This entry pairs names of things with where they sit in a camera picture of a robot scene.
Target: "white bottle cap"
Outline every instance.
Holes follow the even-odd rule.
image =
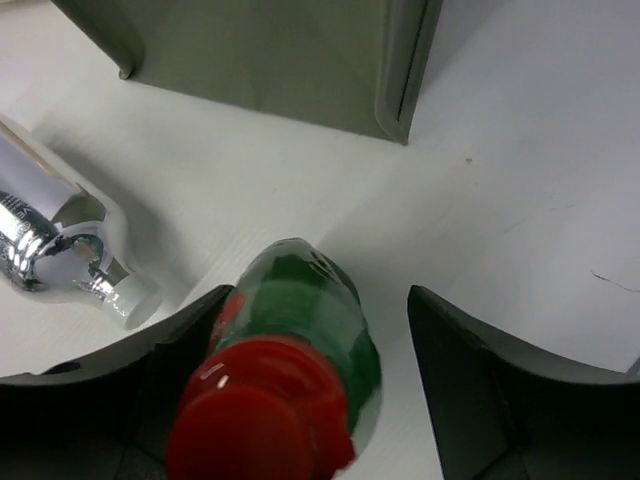
[[[133,273],[113,288],[102,309],[118,326],[133,330],[149,320],[161,303],[158,285],[144,275]]]

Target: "white surface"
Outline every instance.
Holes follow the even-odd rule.
[[[377,434],[344,478],[436,479],[412,283],[576,360],[624,371],[638,355],[640,295],[592,271],[640,289],[639,21],[636,0],[445,1],[403,148],[122,82],[51,5],[11,4],[0,111],[129,213],[140,263],[170,292],[160,316],[278,238],[344,266],[386,381]],[[97,311],[6,288],[0,301],[0,374],[121,335]]]

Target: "gray bin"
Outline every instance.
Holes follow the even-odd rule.
[[[442,0],[54,0],[123,78],[406,143]]]

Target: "silver metallic bottle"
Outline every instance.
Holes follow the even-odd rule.
[[[122,328],[136,328],[161,295],[127,265],[126,244],[122,210],[0,117],[0,271],[11,284],[34,299],[95,303]]]

